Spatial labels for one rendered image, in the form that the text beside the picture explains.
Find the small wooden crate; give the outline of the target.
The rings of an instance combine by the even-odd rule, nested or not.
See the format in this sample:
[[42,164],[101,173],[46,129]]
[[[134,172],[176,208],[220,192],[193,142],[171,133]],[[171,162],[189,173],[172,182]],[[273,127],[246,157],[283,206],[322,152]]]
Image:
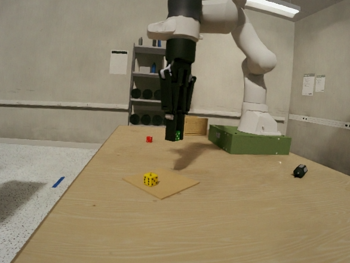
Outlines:
[[184,136],[200,136],[205,135],[205,132],[206,124],[203,118],[198,118],[198,116],[186,115],[183,131]]

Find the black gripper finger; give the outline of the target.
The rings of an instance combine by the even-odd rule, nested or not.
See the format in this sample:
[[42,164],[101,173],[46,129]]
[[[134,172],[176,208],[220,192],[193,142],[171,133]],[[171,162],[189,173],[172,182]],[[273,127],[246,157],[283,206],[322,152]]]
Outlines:
[[[183,140],[183,131],[185,117],[190,111],[194,84],[197,78],[190,74],[189,70],[185,70],[185,81],[179,89],[179,99],[177,104],[177,126],[176,130],[180,131],[180,140]],[[187,92],[187,95],[186,95]]]
[[158,75],[161,87],[161,109],[165,113],[166,128],[165,140],[176,141],[177,126],[177,104],[179,99],[179,88],[182,85],[184,69],[180,68],[177,82],[171,82],[170,65],[165,69],[160,69]]

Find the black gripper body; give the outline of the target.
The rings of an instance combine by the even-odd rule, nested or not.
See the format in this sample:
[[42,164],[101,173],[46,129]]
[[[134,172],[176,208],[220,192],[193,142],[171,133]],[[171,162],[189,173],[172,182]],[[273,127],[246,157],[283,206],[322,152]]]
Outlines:
[[191,64],[195,62],[196,42],[184,38],[172,38],[166,41],[166,67],[170,65],[171,82],[177,82],[180,68],[184,69],[182,84],[185,81],[185,70],[191,74]]

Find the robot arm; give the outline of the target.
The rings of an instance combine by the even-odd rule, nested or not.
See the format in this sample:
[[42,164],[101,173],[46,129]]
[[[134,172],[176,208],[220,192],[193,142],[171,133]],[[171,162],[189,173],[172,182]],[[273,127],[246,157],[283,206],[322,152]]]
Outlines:
[[162,41],[184,38],[198,42],[203,39],[200,33],[231,33],[237,47],[246,56],[241,64],[244,100],[237,130],[281,136],[280,131],[277,132],[277,122],[264,105],[267,92],[264,74],[274,69],[277,58],[260,41],[243,12],[246,3],[247,0],[168,0],[167,19],[149,24],[147,36]]

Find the tan flat mat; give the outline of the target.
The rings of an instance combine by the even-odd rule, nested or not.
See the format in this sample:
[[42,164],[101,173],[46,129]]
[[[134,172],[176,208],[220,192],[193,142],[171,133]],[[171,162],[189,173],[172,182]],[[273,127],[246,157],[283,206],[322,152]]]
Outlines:
[[[147,173],[154,173],[158,175],[158,184],[154,186],[147,186],[143,183],[143,176]],[[122,178],[122,180],[132,184],[142,191],[163,200],[188,188],[198,185],[199,182],[189,179],[182,175],[178,175],[166,169],[155,169],[148,172],[139,173],[132,176]]]

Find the yellow die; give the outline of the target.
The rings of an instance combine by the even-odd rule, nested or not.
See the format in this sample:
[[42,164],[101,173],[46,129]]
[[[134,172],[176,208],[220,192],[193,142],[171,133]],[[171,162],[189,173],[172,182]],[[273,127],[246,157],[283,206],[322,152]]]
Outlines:
[[144,174],[143,183],[147,186],[154,186],[158,184],[158,175],[154,173]]

